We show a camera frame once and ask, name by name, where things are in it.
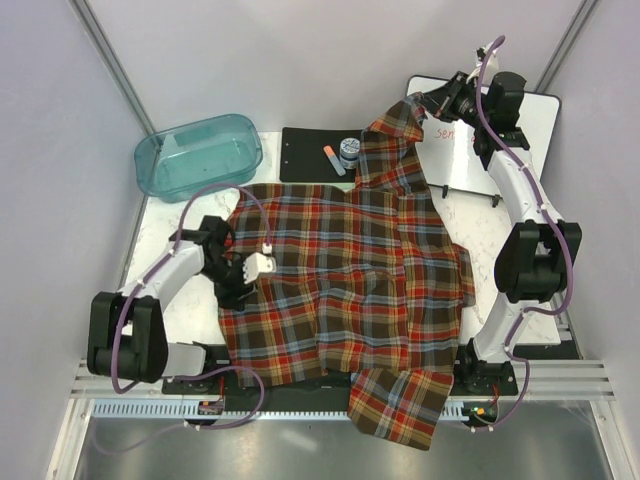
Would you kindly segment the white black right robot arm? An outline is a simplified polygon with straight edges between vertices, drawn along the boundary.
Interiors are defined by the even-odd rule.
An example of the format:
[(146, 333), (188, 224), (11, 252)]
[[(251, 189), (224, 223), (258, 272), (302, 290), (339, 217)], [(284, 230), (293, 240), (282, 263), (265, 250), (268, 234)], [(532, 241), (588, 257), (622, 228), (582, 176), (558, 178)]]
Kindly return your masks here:
[(494, 263), (496, 300), (456, 367), (460, 386), (473, 394), (510, 375), (527, 315), (566, 290), (582, 239), (540, 183), (560, 102), (525, 84), (513, 72), (497, 73), (488, 86), (459, 72), (450, 80), (414, 76), (407, 89), (420, 93), (430, 118), (418, 147), (428, 180), (444, 193), (491, 197), (511, 222)]

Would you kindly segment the plaid long sleeve shirt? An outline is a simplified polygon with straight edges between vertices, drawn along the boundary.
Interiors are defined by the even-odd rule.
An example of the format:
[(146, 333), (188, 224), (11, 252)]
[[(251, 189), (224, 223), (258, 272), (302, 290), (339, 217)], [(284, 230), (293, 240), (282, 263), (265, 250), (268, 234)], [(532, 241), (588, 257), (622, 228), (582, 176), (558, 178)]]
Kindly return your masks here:
[(417, 95), (361, 134), (355, 185), (254, 184), (229, 222), (234, 248), (273, 241), (277, 270), (219, 324), (244, 387), (351, 375), (362, 433), (428, 450), (453, 385), (461, 317), (475, 302), (467, 250), (438, 214), (416, 146)]

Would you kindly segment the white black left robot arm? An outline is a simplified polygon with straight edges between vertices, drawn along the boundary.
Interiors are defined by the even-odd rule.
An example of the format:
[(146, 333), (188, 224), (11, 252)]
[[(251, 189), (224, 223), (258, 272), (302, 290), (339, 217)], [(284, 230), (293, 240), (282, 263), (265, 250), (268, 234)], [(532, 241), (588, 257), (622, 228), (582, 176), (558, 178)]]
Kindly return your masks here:
[(109, 377), (123, 394), (139, 383), (154, 383), (169, 365), (163, 313), (193, 277), (214, 286), (218, 306), (240, 311), (260, 275), (274, 270), (266, 244), (250, 255), (229, 250), (235, 232), (222, 218), (206, 216), (200, 226), (169, 237), (156, 263), (116, 292), (100, 292), (91, 302), (87, 368)]

